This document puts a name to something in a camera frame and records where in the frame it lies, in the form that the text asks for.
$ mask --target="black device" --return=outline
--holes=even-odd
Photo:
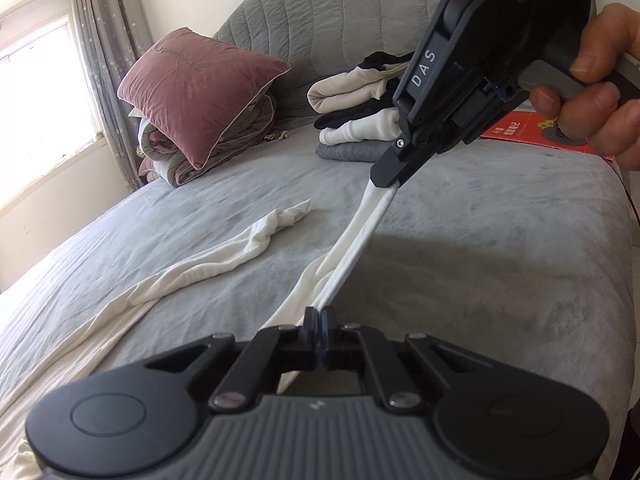
[[[372,166],[378,187],[400,185],[436,153],[468,144],[539,84],[568,100],[569,72],[593,0],[441,0],[394,94],[401,136]],[[620,104],[640,98],[631,56],[607,77]]]
[[[362,394],[276,395],[282,373],[318,366],[357,372]],[[533,480],[588,476],[609,428],[565,384],[309,307],[302,326],[214,334],[62,386],[26,434],[46,480]]]

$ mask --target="quilted headboard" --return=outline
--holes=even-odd
[[[306,90],[377,50],[415,49],[439,0],[245,0],[216,38],[289,61],[272,87],[278,118],[313,114]]]

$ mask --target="gray curtain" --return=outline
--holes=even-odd
[[[139,119],[116,91],[136,60],[151,46],[140,0],[72,0],[78,47],[98,108],[102,132],[129,191],[142,186],[136,155]]]

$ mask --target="human hand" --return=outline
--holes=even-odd
[[[611,72],[623,52],[640,59],[640,12],[610,4],[585,27],[580,52],[570,69],[576,79],[594,84],[564,105],[548,86],[535,87],[530,99],[545,119],[558,118],[567,137],[586,137],[597,154],[613,155],[620,166],[640,170],[640,100],[618,107],[616,86],[598,82]]]

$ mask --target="window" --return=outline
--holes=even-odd
[[[0,52],[0,206],[96,134],[68,17]]]

